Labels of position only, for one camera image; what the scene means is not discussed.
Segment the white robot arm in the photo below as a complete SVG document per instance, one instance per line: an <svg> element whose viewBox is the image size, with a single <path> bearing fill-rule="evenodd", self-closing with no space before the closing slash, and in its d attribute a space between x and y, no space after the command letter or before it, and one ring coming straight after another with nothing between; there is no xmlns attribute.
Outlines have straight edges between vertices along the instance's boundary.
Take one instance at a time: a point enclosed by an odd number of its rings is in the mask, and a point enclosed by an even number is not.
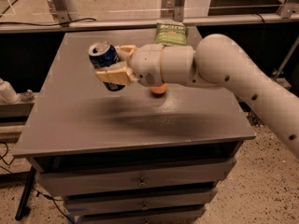
<svg viewBox="0 0 299 224"><path fill-rule="evenodd" d="M197 47L148 44L116 48L114 64L95 64L97 78L115 85L145 87L174 83L193 88L223 87L257 115L299 158L299 98L265 75L226 35L209 35Z"/></svg>

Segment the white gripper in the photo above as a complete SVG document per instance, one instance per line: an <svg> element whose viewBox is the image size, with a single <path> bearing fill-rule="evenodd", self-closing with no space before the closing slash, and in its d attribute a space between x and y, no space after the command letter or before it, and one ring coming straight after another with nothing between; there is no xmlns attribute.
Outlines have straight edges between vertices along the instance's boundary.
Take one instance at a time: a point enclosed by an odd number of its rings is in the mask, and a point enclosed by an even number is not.
<svg viewBox="0 0 299 224"><path fill-rule="evenodd" d="M138 79L145 87L160 87L164 84L161 77L163 48L162 44L148 44L139 49L135 45L117 46L119 56L132 57L130 66L119 62L97 68L94 73L99 80L116 85L130 85Z"/></svg>

